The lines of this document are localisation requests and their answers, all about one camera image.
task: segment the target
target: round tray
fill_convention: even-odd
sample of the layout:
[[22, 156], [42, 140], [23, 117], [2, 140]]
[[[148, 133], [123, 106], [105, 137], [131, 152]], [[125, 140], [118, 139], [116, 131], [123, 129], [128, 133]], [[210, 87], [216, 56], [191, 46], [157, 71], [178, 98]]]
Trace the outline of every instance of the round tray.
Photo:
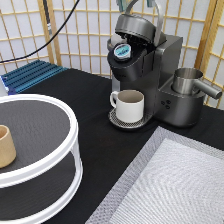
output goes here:
[[76, 117], [42, 95], [1, 97], [0, 111], [17, 152], [0, 169], [0, 223], [43, 223], [69, 203], [82, 179]]
[[0, 188], [16, 185], [59, 163], [77, 142], [76, 117], [65, 103], [42, 95], [0, 98], [0, 123], [9, 127], [15, 161], [0, 169]]

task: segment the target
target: power cord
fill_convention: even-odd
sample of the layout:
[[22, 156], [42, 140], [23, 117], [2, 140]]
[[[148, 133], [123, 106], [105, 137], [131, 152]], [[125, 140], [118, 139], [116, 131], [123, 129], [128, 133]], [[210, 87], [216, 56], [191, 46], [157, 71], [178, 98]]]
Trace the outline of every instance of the power cord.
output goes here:
[[34, 51], [33, 53], [30, 53], [30, 54], [28, 54], [28, 55], [26, 55], [26, 56], [23, 56], [23, 57], [21, 57], [21, 58], [14, 58], [14, 59], [6, 60], [6, 61], [0, 61], [0, 64], [2, 64], [2, 63], [6, 63], [6, 62], [11, 62], [11, 61], [22, 60], [22, 59], [24, 59], [24, 58], [28, 58], [28, 57], [30, 57], [30, 56], [36, 54], [38, 51], [42, 50], [43, 48], [45, 48], [48, 44], [50, 44], [50, 43], [54, 40], [54, 38], [55, 38], [55, 37], [61, 32], [61, 30], [64, 28], [65, 24], [68, 22], [68, 20], [70, 19], [72, 13], [73, 13], [74, 10], [76, 9], [76, 6], [78, 5], [79, 1], [80, 1], [80, 0], [78, 0], [78, 1], [75, 3], [74, 7], [72, 8], [72, 10], [71, 10], [71, 12], [69, 13], [68, 17], [66, 18], [65, 22], [62, 24], [62, 26], [59, 28], [59, 30], [54, 34], [54, 36], [53, 36], [53, 37], [52, 37], [52, 38], [51, 38], [45, 45], [43, 45], [41, 48], [37, 49], [37, 50]]

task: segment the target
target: black coffee maker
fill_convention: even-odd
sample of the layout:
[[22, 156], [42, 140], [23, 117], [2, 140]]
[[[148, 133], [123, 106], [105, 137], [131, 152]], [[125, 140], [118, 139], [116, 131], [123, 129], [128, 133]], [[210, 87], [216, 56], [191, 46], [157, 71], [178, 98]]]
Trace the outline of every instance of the black coffee maker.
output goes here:
[[[118, 91], [133, 89], [145, 96], [145, 116], [136, 124], [125, 124], [109, 113], [109, 119], [116, 127], [134, 130], [145, 125], [152, 117], [178, 127], [197, 123], [204, 103], [206, 91], [193, 95], [173, 90], [173, 79], [178, 68], [182, 48], [182, 37], [165, 35], [162, 30], [163, 15], [159, 4], [158, 23], [155, 27], [148, 20], [131, 15], [131, 9], [138, 0], [133, 0], [124, 14], [120, 15], [115, 28], [126, 43], [111, 45], [108, 41], [108, 63], [113, 72], [113, 83], [119, 84]], [[221, 92], [213, 91], [216, 98]]]

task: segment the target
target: black table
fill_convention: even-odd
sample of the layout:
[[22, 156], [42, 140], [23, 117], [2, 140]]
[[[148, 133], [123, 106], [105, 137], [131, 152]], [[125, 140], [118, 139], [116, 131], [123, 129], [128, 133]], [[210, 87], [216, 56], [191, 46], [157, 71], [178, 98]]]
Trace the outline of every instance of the black table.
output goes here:
[[135, 132], [115, 129], [108, 120], [111, 80], [78, 70], [67, 70], [26, 90], [67, 103], [79, 123], [84, 175], [72, 201], [47, 224], [87, 221], [158, 126], [224, 150], [224, 111], [203, 107], [192, 128], [178, 129], [152, 119]]

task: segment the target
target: wooden cup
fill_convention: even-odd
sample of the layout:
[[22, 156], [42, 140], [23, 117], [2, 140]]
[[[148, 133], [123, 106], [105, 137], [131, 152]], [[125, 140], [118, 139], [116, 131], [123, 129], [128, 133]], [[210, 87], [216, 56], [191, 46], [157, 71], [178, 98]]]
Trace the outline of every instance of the wooden cup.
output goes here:
[[16, 158], [16, 150], [8, 127], [0, 125], [0, 168], [8, 166]]

